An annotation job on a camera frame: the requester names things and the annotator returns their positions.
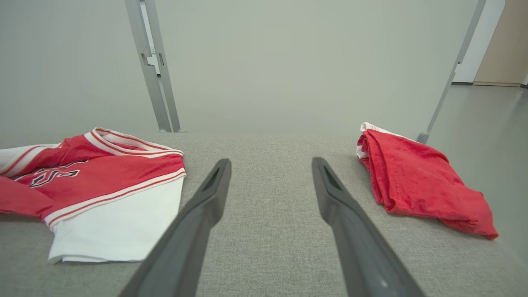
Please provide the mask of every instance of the door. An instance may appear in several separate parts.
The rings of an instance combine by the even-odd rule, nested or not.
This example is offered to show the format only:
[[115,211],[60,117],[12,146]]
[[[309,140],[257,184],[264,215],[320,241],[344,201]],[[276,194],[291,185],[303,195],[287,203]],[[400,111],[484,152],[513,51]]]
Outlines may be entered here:
[[528,1],[506,0],[475,85],[516,86],[528,74]]

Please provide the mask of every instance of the gray table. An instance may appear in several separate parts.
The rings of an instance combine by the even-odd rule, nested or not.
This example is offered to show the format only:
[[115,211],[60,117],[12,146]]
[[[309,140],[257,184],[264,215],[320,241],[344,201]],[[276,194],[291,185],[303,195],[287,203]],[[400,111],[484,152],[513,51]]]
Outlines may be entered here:
[[[324,157],[428,296],[521,296],[523,267],[500,239],[376,204],[353,135],[138,135],[185,153],[188,201],[220,158],[232,161],[222,220],[211,232],[198,295],[344,295],[332,230],[317,208],[313,156]],[[46,262],[53,234],[37,220],[0,216],[3,296],[114,296],[138,263]]]

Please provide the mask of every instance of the basketball jersey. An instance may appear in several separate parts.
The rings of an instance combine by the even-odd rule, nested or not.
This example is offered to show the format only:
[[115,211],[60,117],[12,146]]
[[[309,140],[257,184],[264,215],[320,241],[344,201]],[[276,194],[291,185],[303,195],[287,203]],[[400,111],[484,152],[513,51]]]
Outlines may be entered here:
[[0,211],[55,233],[49,261],[141,261],[177,215],[183,153],[100,127],[0,150]]

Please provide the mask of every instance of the white wall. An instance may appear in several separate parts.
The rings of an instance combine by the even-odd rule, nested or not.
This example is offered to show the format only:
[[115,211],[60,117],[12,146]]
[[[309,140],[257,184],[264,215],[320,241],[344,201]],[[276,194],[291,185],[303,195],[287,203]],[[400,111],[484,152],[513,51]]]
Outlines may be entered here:
[[156,0],[189,132],[356,133],[368,121],[410,138],[427,129],[476,5]]
[[124,1],[1,1],[0,53],[0,148],[158,131]]
[[473,82],[505,4],[505,0],[487,0],[464,60],[457,66],[453,81]]

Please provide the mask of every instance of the clothing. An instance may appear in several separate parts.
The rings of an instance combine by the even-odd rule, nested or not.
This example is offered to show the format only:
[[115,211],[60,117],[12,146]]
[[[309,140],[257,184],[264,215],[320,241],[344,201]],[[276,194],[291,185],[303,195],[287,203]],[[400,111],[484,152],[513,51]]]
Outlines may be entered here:
[[0,168],[0,211],[50,227],[50,262],[144,259],[176,216],[186,175],[181,151],[100,127],[0,150]]
[[442,153],[369,123],[361,131],[356,154],[387,212],[438,218],[466,233],[498,237],[484,195],[466,187]]

